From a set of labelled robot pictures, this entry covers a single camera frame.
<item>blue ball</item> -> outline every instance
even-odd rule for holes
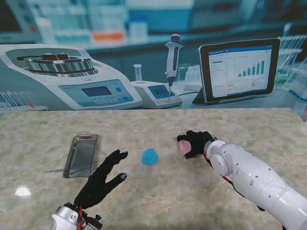
[[[157,164],[159,160],[159,156],[157,152],[153,149],[147,149],[142,155],[142,163],[143,164]]]

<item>cable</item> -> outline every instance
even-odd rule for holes
[[[205,160],[209,163],[209,165],[211,166],[211,168],[213,168],[213,166],[212,166],[210,160],[207,158],[207,154],[206,154],[205,152],[203,153],[203,156],[204,156]],[[227,177],[225,177],[225,176],[222,176],[222,178],[223,178],[224,180],[226,180],[228,183],[230,183],[230,184],[232,185],[232,187],[234,188],[234,190],[235,190],[237,193],[239,193],[241,196],[243,196],[238,190],[236,190],[235,185],[234,185],[234,183],[233,183],[232,181],[230,181],[230,180],[229,180]]]
[[[79,206],[79,216],[78,216],[78,230],[81,230],[82,227],[82,207]]]
[[[186,92],[186,93],[183,93],[183,94],[179,94],[178,97],[182,96],[182,95],[190,94],[190,93],[198,93],[198,92]]]

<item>orange label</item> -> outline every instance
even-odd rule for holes
[[[97,41],[101,40],[122,40],[124,39],[124,33],[93,33],[93,37]]]

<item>pink object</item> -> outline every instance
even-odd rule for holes
[[[179,147],[180,147],[180,150],[182,151],[183,154],[190,152],[191,149],[192,149],[190,142],[188,142],[186,140],[181,140],[179,142]]]

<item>tablet screen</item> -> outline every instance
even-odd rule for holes
[[[272,45],[209,51],[213,98],[266,91]]]

